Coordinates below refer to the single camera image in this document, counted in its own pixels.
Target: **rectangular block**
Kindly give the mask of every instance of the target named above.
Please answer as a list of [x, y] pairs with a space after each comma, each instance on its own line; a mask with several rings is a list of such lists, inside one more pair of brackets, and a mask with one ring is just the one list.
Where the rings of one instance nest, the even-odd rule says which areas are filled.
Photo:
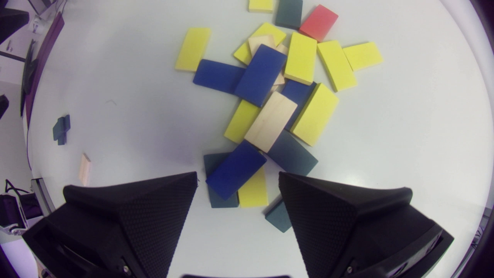
[[288, 49], [285, 77], [305, 85], [314, 82], [317, 41], [307, 36], [293, 33]]
[[242, 99], [235, 114], [233, 114], [230, 124], [226, 128], [224, 136], [240, 144], [260, 112], [261, 108]]
[[300, 26], [299, 32], [322, 42], [337, 19], [337, 14], [319, 5]]
[[375, 43], [366, 43], [343, 48], [353, 71], [382, 63], [382, 56]]
[[234, 94], [261, 107], [286, 60], [286, 55], [261, 45]]
[[286, 130], [283, 130], [267, 155], [285, 172], [306, 176], [318, 160]]
[[225, 93], [234, 93], [245, 69], [210, 60], [201, 60], [194, 84], [208, 87]]
[[291, 101], [297, 104], [297, 109], [295, 109], [295, 112], [290, 117], [287, 125], [285, 126], [287, 130], [290, 130], [290, 128], [295, 123], [295, 120], [300, 115], [300, 112], [304, 108], [305, 103], [307, 103], [307, 100], [314, 91], [316, 85], [317, 84], [313, 82], [310, 86], [307, 86], [305, 84], [293, 80], [289, 80], [285, 85], [285, 88], [283, 89], [281, 94], [288, 97]]
[[[229, 152], [205, 155], [204, 168], [206, 170], [206, 177], [209, 177], [229, 155]], [[207, 191], [209, 193], [211, 208], [236, 208], [239, 206], [239, 198], [237, 194], [233, 194], [225, 201], [210, 186], [207, 186]]]
[[[258, 37], [258, 36], [263, 36], [263, 35], [273, 35], [275, 38], [275, 44], [279, 45], [286, 37], [287, 35], [281, 31], [280, 29], [276, 28], [274, 25], [270, 23], [264, 23], [257, 29], [254, 34], [252, 34], [251, 37]], [[233, 54], [235, 58], [237, 58], [240, 62], [248, 65], [250, 61], [252, 60], [252, 55], [250, 53], [250, 49], [248, 46], [248, 42], [246, 41], [243, 43], [237, 51]]]
[[249, 0], [248, 10], [249, 12], [273, 12], [273, 0]]
[[64, 118], [57, 119], [57, 123], [53, 126], [53, 141], [57, 141], [65, 133]]
[[266, 175], [264, 167], [261, 167], [254, 176], [252, 176], [239, 189], [240, 207], [262, 207], [268, 205], [268, 190], [266, 188]]
[[357, 78], [338, 41], [318, 44], [317, 51], [336, 92], [357, 85]]
[[314, 146], [324, 131], [339, 99], [324, 84], [317, 84], [291, 128], [291, 133]]
[[295, 102], [279, 92], [273, 92], [247, 132], [245, 140], [263, 152], [269, 152], [296, 108]]
[[280, 0], [275, 25], [298, 30], [302, 22], [302, 0]]
[[281, 200], [265, 216], [266, 220], [273, 224], [281, 232], [286, 232], [291, 228], [290, 217], [288, 216], [285, 202]]
[[247, 141], [240, 145], [206, 179], [223, 199], [229, 199], [266, 163], [266, 158]]
[[210, 36], [210, 28], [189, 28], [175, 63], [175, 69], [195, 72], [204, 56]]
[[[255, 56], [257, 50], [259, 49], [259, 46], [261, 45], [269, 46], [270, 48], [276, 50], [276, 45], [273, 35], [251, 37], [248, 40], [248, 44], [250, 47], [250, 53], [252, 54], [252, 57]], [[285, 83], [285, 78], [283, 77], [283, 74], [280, 72], [274, 82], [274, 85], [282, 85], [284, 83]]]
[[81, 166], [79, 167], [79, 180], [83, 186], [89, 184], [89, 172], [91, 171], [91, 160], [85, 153], [82, 154]]

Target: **white wall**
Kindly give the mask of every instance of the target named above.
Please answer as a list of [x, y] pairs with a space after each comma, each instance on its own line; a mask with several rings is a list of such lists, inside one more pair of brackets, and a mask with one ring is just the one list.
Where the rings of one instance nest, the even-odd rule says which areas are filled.
[[[477, 59], [489, 93], [491, 109], [494, 111], [494, 53], [482, 22], [469, 0], [441, 0], [441, 2], [457, 23]], [[486, 207], [492, 208], [493, 205], [494, 179], [491, 181], [491, 191], [489, 192]]]
[[[0, 95], [7, 96], [10, 105], [0, 119], [0, 193], [5, 187], [5, 179], [14, 186], [30, 190], [33, 175], [28, 166], [26, 143], [22, 119], [20, 117], [20, 85], [0, 81]], [[19, 239], [0, 232], [0, 243]]]

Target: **blue block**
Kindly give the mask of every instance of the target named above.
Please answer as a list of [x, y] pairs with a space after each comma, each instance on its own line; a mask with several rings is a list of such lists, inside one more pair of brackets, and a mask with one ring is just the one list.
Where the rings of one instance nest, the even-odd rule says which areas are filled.
[[64, 132], [67, 132], [70, 129], [70, 115], [65, 116], [63, 119], [64, 119], [64, 121], [63, 121]]
[[57, 141], [65, 133], [64, 118], [58, 118], [57, 123], [53, 126], [53, 141]]
[[280, 0], [275, 25], [298, 31], [302, 21], [302, 0]]
[[[229, 155], [229, 152], [205, 155], [204, 168], [206, 169], [206, 177], [209, 177]], [[233, 196], [225, 201], [210, 186], [207, 186], [207, 190], [212, 208], [236, 208], [239, 206], [239, 197], [237, 194], [233, 194]]]
[[245, 69], [210, 60], [201, 60], [194, 76], [194, 84], [233, 93]]
[[285, 54], [261, 45], [240, 79], [235, 95], [261, 107], [286, 61]]
[[287, 125], [285, 126], [287, 130], [290, 130], [290, 128], [297, 120], [300, 112], [302, 112], [302, 109], [304, 109], [305, 103], [307, 102], [307, 100], [309, 100], [309, 97], [314, 91], [316, 85], [317, 84], [315, 82], [313, 82], [312, 85], [307, 86], [297, 81], [288, 80], [281, 94], [288, 97], [291, 101], [295, 102], [297, 104], [297, 109], [295, 109], [295, 112], [292, 114], [291, 118], [288, 120]]
[[267, 155], [283, 170], [306, 176], [318, 160], [286, 130], [283, 130]]
[[261, 167], [266, 158], [247, 141], [240, 145], [208, 177], [206, 183], [223, 199], [229, 199]]
[[287, 207], [283, 200], [280, 200], [280, 202], [266, 214], [265, 218], [281, 232], [286, 232], [291, 228], [290, 217], [288, 216]]

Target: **table surface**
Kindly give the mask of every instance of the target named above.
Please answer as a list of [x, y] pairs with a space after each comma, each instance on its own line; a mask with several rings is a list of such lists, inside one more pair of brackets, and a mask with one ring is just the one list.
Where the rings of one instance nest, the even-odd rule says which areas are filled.
[[[449, 277], [476, 232], [493, 168], [491, 108], [472, 51], [438, 0], [305, 0], [304, 15], [319, 3], [340, 16], [327, 40], [376, 42], [384, 63], [356, 72], [359, 85], [337, 93], [335, 114], [307, 147], [319, 159], [309, 176], [412, 188], [412, 205], [455, 237], [429, 275]], [[64, 19], [28, 137], [33, 175], [55, 205], [63, 186], [81, 185], [83, 152], [89, 186], [197, 171], [168, 277], [307, 277], [293, 229], [276, 230], [264, 207], [210, 208], [202, 156], [235, 148], [222, 134], [240, 100], [174, 70], [189, 27], [212, 29], [205, 58], [240, 65], [232, 53], [273, 14], [247, 12], [247, 0], [77, 0]], [[329, 85], [319, 59], [315, 80]], [[68, 143], [57, 146], [51, 129], [68, 113]], [[279, 171], [266, 164], [270, 201]]]

